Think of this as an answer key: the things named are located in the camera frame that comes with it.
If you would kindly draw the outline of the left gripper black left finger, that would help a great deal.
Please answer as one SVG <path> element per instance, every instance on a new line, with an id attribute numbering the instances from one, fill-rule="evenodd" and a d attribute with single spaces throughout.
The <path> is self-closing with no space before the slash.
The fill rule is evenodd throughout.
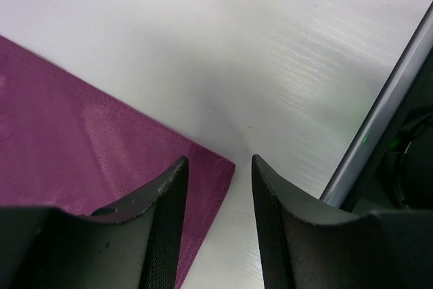
<path id="1" fill-rule="evenodd" d="M 1 209 L 2 288 L 174 288 L 189 162 L 90 215 Z"/>

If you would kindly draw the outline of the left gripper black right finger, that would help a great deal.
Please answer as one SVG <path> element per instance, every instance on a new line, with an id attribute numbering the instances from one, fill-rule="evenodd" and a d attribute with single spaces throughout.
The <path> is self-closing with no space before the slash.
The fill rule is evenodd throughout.
<path id="1" fill-rule="evenodd" d="M 266 288 L 431 288 L 432 213 L 334 208 L 252 157 Z"/>

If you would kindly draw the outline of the purple cloth napkin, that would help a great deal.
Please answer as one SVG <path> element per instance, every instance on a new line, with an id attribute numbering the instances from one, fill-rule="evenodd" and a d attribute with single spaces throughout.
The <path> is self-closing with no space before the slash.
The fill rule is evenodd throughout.
<path id="1" fill-rule="evenodd" d="M 235 165 L 8 39 L 1 40 L 1 204 L 88 214 L 189 161 L 176 285 L 228 192 Z"/>

